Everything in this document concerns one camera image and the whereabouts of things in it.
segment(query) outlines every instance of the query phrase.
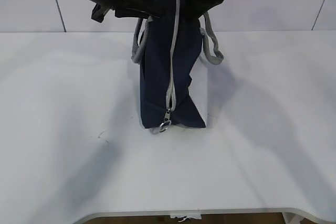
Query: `white table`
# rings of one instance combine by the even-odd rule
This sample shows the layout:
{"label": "white table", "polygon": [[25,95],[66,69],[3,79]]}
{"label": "white table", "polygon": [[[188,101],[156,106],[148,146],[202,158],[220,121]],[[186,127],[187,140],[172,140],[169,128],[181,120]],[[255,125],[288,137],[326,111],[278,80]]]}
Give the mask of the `white table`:
{"label": "white table", "polygon": [[219,33],[205,130],[139,120],[132,34],[0,34],[0,218],[336,221],[336,32]]}

